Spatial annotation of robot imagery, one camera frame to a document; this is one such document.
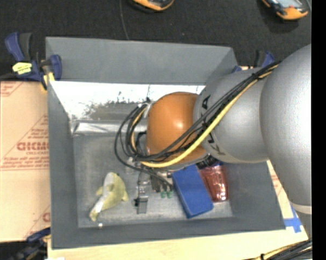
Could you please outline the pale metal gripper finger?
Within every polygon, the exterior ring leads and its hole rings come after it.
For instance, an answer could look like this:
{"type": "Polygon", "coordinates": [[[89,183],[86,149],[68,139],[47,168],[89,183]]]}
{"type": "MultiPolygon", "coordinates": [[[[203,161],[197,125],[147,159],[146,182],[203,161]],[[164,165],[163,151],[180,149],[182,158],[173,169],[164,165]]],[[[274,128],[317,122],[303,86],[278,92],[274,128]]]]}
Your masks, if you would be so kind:
{"type": "Polygon", "coordinates": [[[136,198],[136,208],[137,214],[146,214],[148,206],[149,197],[148,196],[138,196],[136,198]]]}
{"type": "Polygon", "coordinates": [[[141,172],[138,177],[137,186],[138,186],[138,195],[139,196],[146,195],[150,186],[150,175],[141,172]]]}

